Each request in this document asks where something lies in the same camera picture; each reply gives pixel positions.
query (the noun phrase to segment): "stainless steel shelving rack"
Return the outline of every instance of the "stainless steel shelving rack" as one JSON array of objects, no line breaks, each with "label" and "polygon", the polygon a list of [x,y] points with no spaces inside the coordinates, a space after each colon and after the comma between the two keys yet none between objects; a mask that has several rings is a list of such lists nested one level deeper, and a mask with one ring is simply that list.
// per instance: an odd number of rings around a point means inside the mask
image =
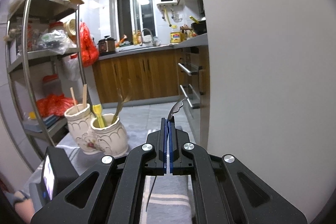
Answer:
[{"label": "stainless steel shelving rack", "polygon": [[[52,20],[61,20],[62,18],[75,13],[76,15],[76,40],[77,40],[77,48],[69,48],[64,55],[58,55],[57,53],[51,50],[42,50],[42,51],[34,51],[28,52],[27,49],[27,34],[28,34],[28,18],[34,17],[39,18],[45,23],[49,23]],[[53,141],[53,137],[59,132],[66,124],[67,121],[64,117],[60,118],[53,126],[47,128],[41,118],[41,115],[38,111],[36,105],[36,98],[33,91],[33,85],[30,77],[30,66],[38,65],[45,62],[54,63],[55,59],[61,59],[67,55],[78,53],[78,61],[80,74],[82,78],[83,84],[86,83],[83,64],[82,64],[82,56],[81,56],[81,48],[80,48],[80,40],[79,40],[79,5],[74,5],[70,2],[65,2],[63,0],[22,0],[16,10],[8,15],[7,18],[7,34],[10,29],[11,20],[17,16],[22,16],[22,55],[18,57],[15,61],[11,62],[10,60],[10,45],[6,43],[6,67],[7,67],[7,77],[9,83],[10,93],[13,99],[13,104],[16,110],[16,113],[19,117],[21,126],[30,142],[32,147],[34,148],[37,155],[43,159],[44,151],[41,151],[38,145],[35,142],[35,138],[39,138],[48,142],[49,145],[55,146]],[[25,78],[26,88],[28,91],[29,99],[31,105],[33,107],[33,111],[36,114],[36,119],[42,129],[41,133],[36,133],[30,130],[26,130],[23,127],[23,117],[19,109],[19,103],[17,101],[16,91],[13,86],[12,81],[12,73],[16,70],[23,70],[23,75]]]}]

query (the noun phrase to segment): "triangular cutout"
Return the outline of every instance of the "triangular cutout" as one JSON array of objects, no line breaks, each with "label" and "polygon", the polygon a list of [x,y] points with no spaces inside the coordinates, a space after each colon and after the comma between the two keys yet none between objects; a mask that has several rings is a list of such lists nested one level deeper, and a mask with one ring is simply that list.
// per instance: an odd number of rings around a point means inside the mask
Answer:
[{"label": "triangular cutout", "polygon": [[245,190],[247,198],[254,208],[268,202],[270,197],[260,187],[258,187],[248,176],[238,172],[238,178]]},{"label": "triangular cutout", "polygon": [[73,189],[66,197],[66,202],[83,209],[89,199],[93,187],[99,177],[98,172],[93,172],[85,180],[82,181],[75,189]]}]

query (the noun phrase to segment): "faucet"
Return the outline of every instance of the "faucet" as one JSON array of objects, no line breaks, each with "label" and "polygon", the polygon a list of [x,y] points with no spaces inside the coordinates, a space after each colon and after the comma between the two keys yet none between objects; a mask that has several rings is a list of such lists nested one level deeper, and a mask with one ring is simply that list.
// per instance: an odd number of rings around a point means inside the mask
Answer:
[{"label": "faucet", "polygon": [[152,43],[153,43],[153,46],[156,47],[157,45],[156,45],[156,42],[155,42],[155,40],[154,40],[154,36],[153,36],[151,30],[149,30],[148,28],[143,28],[142,31],[140,32],[140,35],[141,35],[141,43],[140,43],[140,46],[142,46],[142,44],[144,43],[144,41],[143,41],[143,37],[142,37],[142,32],[143,32],[144,30],[149,31],[149,34],[150,34],[151,37],[152,37]]}]

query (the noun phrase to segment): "window pane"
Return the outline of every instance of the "window pane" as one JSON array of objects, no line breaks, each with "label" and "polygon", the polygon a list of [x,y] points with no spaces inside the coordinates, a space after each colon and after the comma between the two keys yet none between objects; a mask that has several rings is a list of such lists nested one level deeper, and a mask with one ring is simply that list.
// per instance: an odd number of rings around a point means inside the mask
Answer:
[{"label": "window pane", "polygon": [[155,36],[155,25],[154,25],[154,13],[153,13],[153,0],[149,0],[149,4],[141,5],[142,10],[142,25],[144,28],[148,28],[152,31],[153,36]]},{"label": "window pane", "polygon": [[137,32],[138,30],[141,30],[139,3],[137,0],[133,0],[133,12],[134,12],[135,31]]},{"label": "window pane", "polygon": [[121,39],[123,35],[127,35],[128,40],[132,41],[132,20],[131,20],[131,5],[130,0],[117,0],[118,6],[118,26],[119,35],[117,40]]}]

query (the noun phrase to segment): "window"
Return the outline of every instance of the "window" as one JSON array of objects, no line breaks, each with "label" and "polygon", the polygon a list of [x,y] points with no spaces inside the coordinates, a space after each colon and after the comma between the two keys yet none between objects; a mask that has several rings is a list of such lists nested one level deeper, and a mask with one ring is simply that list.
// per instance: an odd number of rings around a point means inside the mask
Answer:
[{"label": "window", "polygon": [[[115,0],[115,22],[117,39],[125,34],[132,42],[133,31],[143,28],[148,28],[155,36],[153,0]],[[149,35],[149,32],[145,30],[143,35]]]}]

